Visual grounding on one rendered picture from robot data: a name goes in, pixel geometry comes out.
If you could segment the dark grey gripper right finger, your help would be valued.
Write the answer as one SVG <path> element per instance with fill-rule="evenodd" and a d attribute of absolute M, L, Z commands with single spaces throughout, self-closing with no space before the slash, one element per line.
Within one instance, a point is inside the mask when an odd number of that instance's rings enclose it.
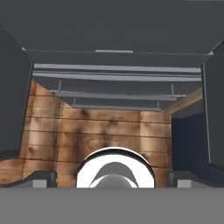
<path fill-rule="evenodd" d="M 189 171 L 170 171 L 168 186 L 173 188 L 208 188 L 215 187 L 215 184 L 202 180 Z"/>

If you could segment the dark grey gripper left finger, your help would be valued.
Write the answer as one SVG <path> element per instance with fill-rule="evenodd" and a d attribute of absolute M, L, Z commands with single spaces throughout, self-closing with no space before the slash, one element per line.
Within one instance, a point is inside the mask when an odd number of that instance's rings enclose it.
<path fill-rule="evenodd" d="M 49 188 L 57 187 L 56 171 L 34 171 L 26 178 L 9 183 L 8 187 Z"/>

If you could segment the dark grey fridge door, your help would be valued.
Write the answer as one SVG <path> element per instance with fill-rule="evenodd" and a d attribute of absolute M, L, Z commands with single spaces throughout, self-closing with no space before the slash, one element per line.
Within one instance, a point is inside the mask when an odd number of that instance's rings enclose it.
<path fill-rule="evenodd" d="M 0 161 L 19 156 L 33 60 L 0 25 Z"/>
<path fill-rule="evenodd" d="M 202 64 L 208 164 L 224 172 L 224 40 Z"/>

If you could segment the dark grey fridge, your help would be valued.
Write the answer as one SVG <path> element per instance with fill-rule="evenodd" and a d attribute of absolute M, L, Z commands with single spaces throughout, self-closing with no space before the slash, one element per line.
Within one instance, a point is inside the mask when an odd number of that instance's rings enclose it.
<path fill-rule="evenodd" d="M 0 0 L 0 25 L 37 64 L 197 67 L 224 40 L 224 0 Z M 133 53 L 98 53 L 96 49 Z M 40 69 L 37 73 L 200 77 L 200 73 Z M 58 79 L 33 79 L 49 89 Z M 165 81 L 190 94 L 201 81 Z M 61 97 L 73 104 L 165 109 L 174 101 Z"/>

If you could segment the dark blue cabinet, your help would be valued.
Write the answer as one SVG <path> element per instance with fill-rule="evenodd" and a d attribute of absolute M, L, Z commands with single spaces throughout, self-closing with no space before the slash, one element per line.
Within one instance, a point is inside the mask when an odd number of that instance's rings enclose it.
<path fill-rule="evenodd" d="M 171 119 L 172 169 L 209 180 L 204 115 Z"/>

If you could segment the white round object black rim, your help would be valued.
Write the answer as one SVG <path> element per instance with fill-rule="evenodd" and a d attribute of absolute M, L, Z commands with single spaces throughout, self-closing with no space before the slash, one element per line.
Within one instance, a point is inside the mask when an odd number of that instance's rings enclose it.
<path fill-rule="evenodd" d="M 149 162 L 139 153 L 123 147 L 99 149 L 80 164 L 77 188 L 154 188 L 156 178 Z"/>

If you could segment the long grey fridge rail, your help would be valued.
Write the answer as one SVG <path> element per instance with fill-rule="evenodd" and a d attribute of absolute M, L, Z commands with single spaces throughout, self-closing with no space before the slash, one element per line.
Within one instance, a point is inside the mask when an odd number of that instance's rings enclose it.
<path fill-rule="evenodd" d="M 64 65 L 64 64 L 34 64 L 40 69 L 86 69 L 107 71 L 141 71 L 141 72 L 174 72 L 174 73 L 200 73 L 197 67 L 167 67 L 167 66 L 103 66 L 103 65 Z"/>
<path fill-rule="evenodd" d="M 95 80 L 95 81 L 201 81 L 200 77 L 180 77 L 180 76 L 128 76 L 128 75 L 101 75 L 101 74 L 83 74 L 83 73 L 37 73 L 32 74 L 36 77 L 48 77 L 58 79 L 74 80 Z"/>

